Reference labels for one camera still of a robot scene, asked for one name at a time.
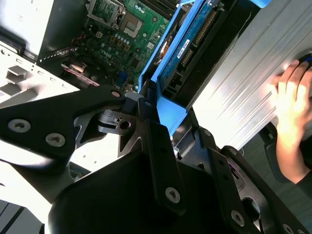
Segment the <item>floor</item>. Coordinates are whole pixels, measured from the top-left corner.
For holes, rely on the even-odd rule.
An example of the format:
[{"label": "floor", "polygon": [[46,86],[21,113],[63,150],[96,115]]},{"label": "floor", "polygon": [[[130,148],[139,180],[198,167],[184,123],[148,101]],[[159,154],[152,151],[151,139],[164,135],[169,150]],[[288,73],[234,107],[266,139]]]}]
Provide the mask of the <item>floor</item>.
[{"label": "floor", "polygon": [[280,197],[298,220],[312,233],[312,201],[292,183],[279,183],[275,180],[264,151],[264,143],[256,135],[244,146],[244,157],[259,173],[271,189]]}]

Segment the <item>green circuit board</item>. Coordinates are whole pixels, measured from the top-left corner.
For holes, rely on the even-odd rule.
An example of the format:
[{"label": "green circuit board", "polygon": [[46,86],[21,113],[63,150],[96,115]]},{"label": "green circuit board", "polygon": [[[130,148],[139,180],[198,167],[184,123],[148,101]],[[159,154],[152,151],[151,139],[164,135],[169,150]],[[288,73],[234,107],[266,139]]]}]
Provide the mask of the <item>green circuit board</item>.
[{"label": "green circuit board", "polygon": [[127,74],[125,84],[135,88],[169,21],[137,0],[123,0],[122,4],[124,12],[112,28],[105,23],[111,21],[116,5],[112,0],[97,0],[93,15],[105,23],[89,19],[83,49],[98,62]]}]

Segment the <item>finger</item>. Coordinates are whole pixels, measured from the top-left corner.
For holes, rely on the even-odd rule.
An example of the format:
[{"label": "finger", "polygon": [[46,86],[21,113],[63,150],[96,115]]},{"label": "finger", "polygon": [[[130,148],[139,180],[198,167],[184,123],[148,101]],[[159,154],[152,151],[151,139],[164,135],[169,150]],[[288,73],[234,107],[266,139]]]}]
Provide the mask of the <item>finger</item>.
[{"label": "finger", "polygon": [[309,104],[310,102],[309,92],[311,87],[311,81],[312,81],[312,68],[306,71],[301,82],[299,83],[297,92],[297,101],[304,101]]},{"label": "finger", "polygon": [[276,77],[273,78],[272,83],[271,83],[271,92],[273,96],[276,98],[278,96],[278,83],[281,80],[282,75],[277,75]]},{"label": "finger", "polygon": [[293,72],[296,70],[299,65],[299,60],[295,60],[289,65],[284,74],[281,77],[281,80],[278,83],[278,93],[281,97],[283,97],[286,93],[287,81],[292,76]]},{"label": "finger", "polygon": [[303,62],[293,72],[286,85],[286,97],[288,100],[296,101],[298,85],[307,71],[309,63]]}]

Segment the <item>black metal arm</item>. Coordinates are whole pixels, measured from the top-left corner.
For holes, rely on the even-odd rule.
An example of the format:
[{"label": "black metal arm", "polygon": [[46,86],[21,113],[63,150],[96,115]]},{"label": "black metal arm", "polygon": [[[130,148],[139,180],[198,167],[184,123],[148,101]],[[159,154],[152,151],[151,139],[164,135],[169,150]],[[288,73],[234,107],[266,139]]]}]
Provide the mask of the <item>black metal arm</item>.
[{"label": "black metal arm", "polygon": [[237,150],[217,148],[193,110],[177,132],[180,160],[159,123],[152,81],[127,97],[100,86],[1,109],[0,140],[21,151],[0,158],[53,177],[76,148],[120,135],[117,161],[57,197],[52,234],[308,233]]}]

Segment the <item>silver metal panel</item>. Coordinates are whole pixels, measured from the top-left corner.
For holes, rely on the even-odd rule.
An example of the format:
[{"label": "silver metal panel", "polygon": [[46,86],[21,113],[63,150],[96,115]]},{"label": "silver metal panel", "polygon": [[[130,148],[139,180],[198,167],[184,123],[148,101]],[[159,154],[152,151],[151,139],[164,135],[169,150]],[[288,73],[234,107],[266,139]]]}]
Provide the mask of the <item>silver metal panel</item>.
[{"label": "silver metal panel", "polygon": [[4,209],[6,208],[7,205],[8,205],[8,203],[6,201],[0,200],[0,216],[1,216],[1,213],[4,211]]},{"label": "silver metal panel", "polygon": [[20,76],[16,76],[10,72],[8,72],[7,76],[6,76],[6,79],[8,82],[12,83],[12,84],[17,84],[21,81],[24,80],[24,76],[23,75],[20,75]]},{"label": "silver metal panel", "polygon": [[86,2],[0,0],[0,29],[23,42],[27,52],[43,56],[70,46],[71,40],[81,34],[87,18]]},{"label": "silver metal panel", "polygon": [[53,0],[1,0],[0,27],[25,41],[26,50],[38,55]]},{"label": "silver metal panel", "polygon": [[0,216],[0,232],[5,228],[11,218],[16,214],[19,210],[20,206],[15,204],[9,204],[2,215]]},{"label": "silver metal panel", "polygon": [[13,97],[19,94],[21,92],[21,89],[17,85],[9,83],[5,86],[0,87],[0,92]]},{"label": "silver metal panel", "polygon": [[27,73],[27,71],[21,68],[20,66],[10,67],[8,70],[9,72],[13,73],[15,76],[24,75]]},{"label": "silver metal panel", "polygon": [[0,103],[0,109],[8,106],[18,105],[25,102],[29,102],[34,100],[38,94],[34,89],[28,89],[25,92],[22,92],[21,94],[16,95],[15,97],[12,97],[2,103]]},{"label": "silver metal panel", "polygon": [[240,149],[275,117],[272,77],[309,48],[311,0],[272,0],[260,10],[193,105],[219,147]]},{"label": "silver metal panel", "polygon": [[[47,0],[34,0],[45,4]],[[87,19],[86,0],[54,0],[40,55],[70,46]]]},{"label": "silver metal panel", "polygon": [[28,209],[25,209],[5,234],[37,234],[41,226],[40,221]]}]

